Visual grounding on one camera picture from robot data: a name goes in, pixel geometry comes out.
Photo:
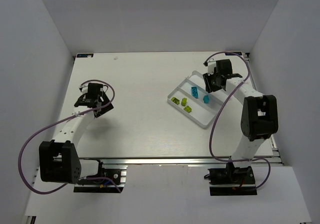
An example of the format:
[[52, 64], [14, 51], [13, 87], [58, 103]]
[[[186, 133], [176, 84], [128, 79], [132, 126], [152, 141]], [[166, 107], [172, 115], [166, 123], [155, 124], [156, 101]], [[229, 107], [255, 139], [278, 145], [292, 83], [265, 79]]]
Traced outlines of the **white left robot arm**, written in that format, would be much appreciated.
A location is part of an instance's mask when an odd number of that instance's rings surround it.
[[39, 146], [40, 178], [44, 182], [76, 184], [79, 179], [100, 172], [97, 160], [80, 160], [77, 145], [88, 125], [113, 109], [104, 91], [105, 84], [89, 83], [80, 88], [71, 119], [51, 141]]

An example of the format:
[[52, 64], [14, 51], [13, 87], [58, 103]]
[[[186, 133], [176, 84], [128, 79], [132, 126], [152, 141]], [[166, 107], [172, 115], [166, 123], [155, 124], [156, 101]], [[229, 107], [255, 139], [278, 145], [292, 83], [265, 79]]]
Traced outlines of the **green lego brick square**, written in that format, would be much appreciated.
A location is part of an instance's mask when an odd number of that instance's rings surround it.
[[185, 106], [183, 110], [184, 110], [185, 112], [187, 112], [187, 113], [192, 112], [192, 108], [189, 107], [189, 106]]

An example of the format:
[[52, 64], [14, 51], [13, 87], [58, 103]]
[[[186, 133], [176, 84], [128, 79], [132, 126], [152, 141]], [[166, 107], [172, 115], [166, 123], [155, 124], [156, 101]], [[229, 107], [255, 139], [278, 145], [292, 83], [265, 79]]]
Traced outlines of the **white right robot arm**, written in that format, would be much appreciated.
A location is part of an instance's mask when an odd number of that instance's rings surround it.
[[230, 98], [234, 97], [242, 105], [242, 137], [228, 162], [235, 168], [247, 168], [262, 143], [279, 129], [277, 99], [251, 87], [247, 83], [248, 76], [243, 78], [234, 73], [229, 59], [205, 62], [204, 65], [207, 67], [207, 72], [202, 75], [206, 92], [223, 90], [228, 94], [216, 118], [220, 117]]

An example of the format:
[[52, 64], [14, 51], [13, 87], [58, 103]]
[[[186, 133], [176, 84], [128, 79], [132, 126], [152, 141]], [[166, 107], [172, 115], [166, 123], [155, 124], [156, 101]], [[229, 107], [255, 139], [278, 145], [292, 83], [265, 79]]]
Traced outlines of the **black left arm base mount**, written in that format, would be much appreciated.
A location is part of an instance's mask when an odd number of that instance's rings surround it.
[[102, 160], [81, 160], [81, 174], [74, 193], [120, 194], [125, 185], [124, 169], [105, 164]]

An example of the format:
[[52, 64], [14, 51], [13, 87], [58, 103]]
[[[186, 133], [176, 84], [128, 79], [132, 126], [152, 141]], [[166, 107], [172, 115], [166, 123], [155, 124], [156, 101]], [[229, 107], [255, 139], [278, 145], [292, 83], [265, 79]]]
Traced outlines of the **green lego brick sloped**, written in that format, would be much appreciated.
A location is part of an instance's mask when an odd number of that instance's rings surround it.
[[182, 106], [186, 106], [186, 104], [187, 104], [187, 98], [183, 98], [183, 99], [181, 100], [181, 105], [182, 105]]

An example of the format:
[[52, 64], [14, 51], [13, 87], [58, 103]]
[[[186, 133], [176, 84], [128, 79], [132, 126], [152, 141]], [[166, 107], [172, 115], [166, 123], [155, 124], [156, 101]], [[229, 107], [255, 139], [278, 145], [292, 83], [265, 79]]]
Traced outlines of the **cyan lego brick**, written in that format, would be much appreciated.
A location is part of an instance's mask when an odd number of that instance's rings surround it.
[[198, 99], [199, 94], [198, 94], [198, 89], [197, 89], [197, 87], [195, 87], [195, 86], [191, 87], [191, 94], [192, 94], [192, 96], [193, 96], [194, 98]]
[[210, 101], [209, 96], [208, 96], [208, 95], [205, 95], [205, 96], [203, 97], [203, 102], [204, 102], [205, 104], [208, 104], [209, 101]]

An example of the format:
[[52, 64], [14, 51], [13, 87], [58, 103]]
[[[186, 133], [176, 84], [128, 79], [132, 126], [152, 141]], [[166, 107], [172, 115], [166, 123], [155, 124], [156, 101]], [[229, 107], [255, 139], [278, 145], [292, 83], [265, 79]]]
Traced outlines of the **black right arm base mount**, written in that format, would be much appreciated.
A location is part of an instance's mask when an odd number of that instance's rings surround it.
[[227, 163], [224, 168], [211, 168], [203, 177], [209, 181], [210, 196], [256, 196], [256, 181], [251, 166], [238, 168]]

